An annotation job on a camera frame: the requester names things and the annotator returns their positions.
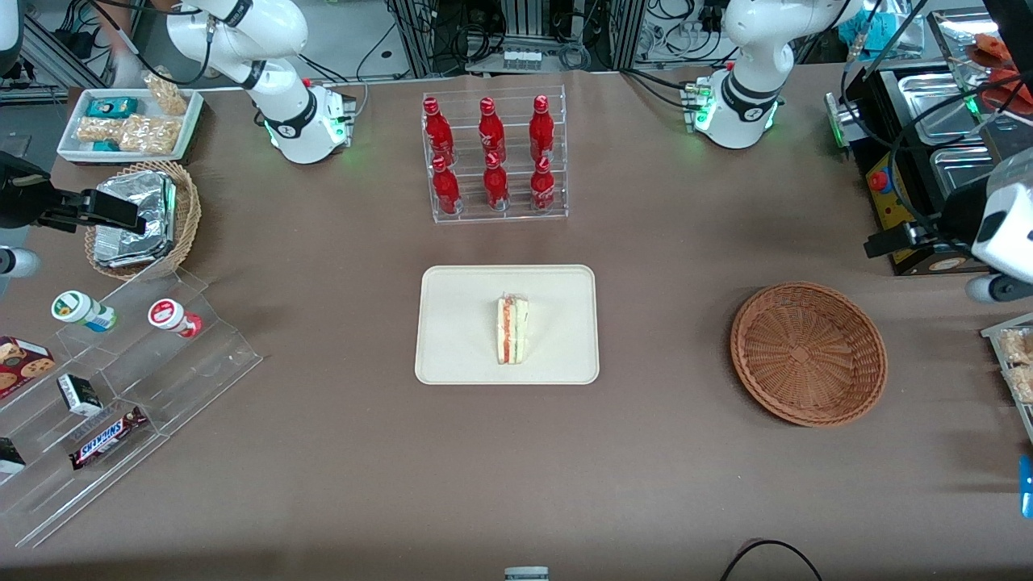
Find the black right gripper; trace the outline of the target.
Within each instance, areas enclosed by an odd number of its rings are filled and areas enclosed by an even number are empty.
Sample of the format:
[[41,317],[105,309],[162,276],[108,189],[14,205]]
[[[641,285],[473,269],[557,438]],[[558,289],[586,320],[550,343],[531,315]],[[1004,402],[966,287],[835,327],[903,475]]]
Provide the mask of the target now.
[[36,222],[37,227],[69,232],[80,227],[118,228],[144,235],[147,221],[136,203],[117,198],[100,190],[82,190],[77,194],[61,191],[56,205],[56,189],[43,169],[8,153],[1,154],[1,228],[15,230]]

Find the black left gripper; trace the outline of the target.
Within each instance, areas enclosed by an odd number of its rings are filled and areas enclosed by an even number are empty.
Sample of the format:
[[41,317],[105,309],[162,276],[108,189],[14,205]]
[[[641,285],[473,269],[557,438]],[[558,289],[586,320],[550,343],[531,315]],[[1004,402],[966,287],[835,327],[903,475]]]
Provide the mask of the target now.
[[882,230],[868,236],[864,253],[868,258],[911,253],[920,243],[940,243],[941,235],[958,253],[970,253],[973,243],[993,238],[993,230],[984,228],[988,183],[988,179],[972,180],[948,195],[940,214],[940,232],[934,224],[927,227],[917,220],[908,221],[908,227]]

